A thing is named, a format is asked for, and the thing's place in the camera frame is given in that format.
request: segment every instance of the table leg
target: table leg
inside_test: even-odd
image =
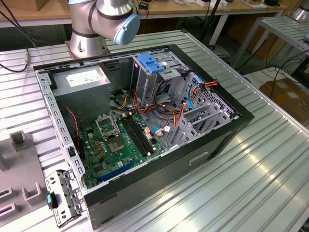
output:
[[[211,41],[209,42],[210,45],[214,45],[217,42],[217,39],[222,31],[222,28],[227,20],[228,14],[224,14],[220,17],[216,30],[214,31]]]
[[[232,67],[235,69],[236,66],[238,65],[240,58],[242,57],[243,53],[245,52],[246,48],[248,47],[251,39],[253,38],[253,36],[255,35],[255,33],[257,32],[257,29],[259,28],[260,24],[259,24],[260,19],[258,18],[255,22],[255,24],[253,25],[251,31],[249,32],[247,38],[245,39],[245,41],[243,42],[243,44],[241,45],[239,51],[237,52],[236,58],[234,59],[234,62],[232,63]]]
[[[283,10],[279,10],[276,14],[275,17],[280,17],[281,14],[283,13]],[[254,52],[257,51],[257,49],[259,49],[259,47],[262,45],[262,43],[264,42],[264,40],[267,38],[267,36],[269,35],[269,31],[265,30],[264,34],[261,36],[259,42],[257,42],[256,46],[254,47],[254,49],[252,50],[252,54]]]

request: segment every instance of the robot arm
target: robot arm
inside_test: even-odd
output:
[[[299,7],[291,13],[291,18],[298,22],[308,22],[309,20],[309,0],[303,0]]]
[[[106,53],[104,38],[127,45],[136,36],[140,16],[132,0],[69,0],[73,33],[71,52],[80,58]]]

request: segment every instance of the open computer tower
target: open computer tower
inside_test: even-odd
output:
[[[93,229],[217,156],[253,119],[176,45],[35,67],[67,170],[46,178],[58,227]]]

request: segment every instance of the ram slot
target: ram slot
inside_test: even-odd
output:
[[[144,136],[144,134],[141,132],[140,128],[138,127],[138,125],[136,124],[136,122],[132,119],[129,118],[129,123],[131,124],[132,128],[134,129],[134,131],[138,131],[136,134],[139,137],[140,141],[142,142],[143,146],[145,147],[145,149],[150,152],[153,153],[153,148],[151,147],[151,145],[149,144],[148,140],[146,139],[146,137]]]
[[[138,138],[138,136],[136,135],[136,132],[134,131],[134,129],[131,127],[131,124],[129,123],[129,121],[127,120],[127,118],[123,118],[121,119],[122,124],[124,125],[126,131],[128,132],[128,134],[130,135],[130,137],[132,138],[134,144],[136,145],[136,147],[138,148],[138,150],[140,151],[140,153],[143,156],[147,155],[147,150],[144,148],[144,146],[142,145],[142,142],[140,141],[140,139]]]

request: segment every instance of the metal table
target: metal table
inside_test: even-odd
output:
[[[263,41],[270,33],[277,35],[290,45],[289,49],[285,52],[283,56],[285,58],[281,61],[281,63],[285,62],[289,58],[293,47],[297,48],[301,52],[309,50],[309,43],[304,40],[305,35],[309,34],[309,22],[299,23],[288,16],[258,18],[236,55],[236,59],[232,65],[234,68],[238,65],[240,58],[247,49],[251,39],[259,27],[264,27],[267,31],[256,45],[256,48],[254,49],[255,51],[262,45]]]
[[[255,116],[225,150],[96,231],[297,231],[309,216],[309,131],[188,33],[137,36],[112,52],[177,44]],[[0,53],[23,66],[25,51]],[[32,65],[72,59],[65,45],[31,49]],[[66,169],[34,73],[0,69],[0,139],[31,132],[44,175]],[[42,207],[1,231],[58,231]],[[91,231],[85,212],[60,231]]]

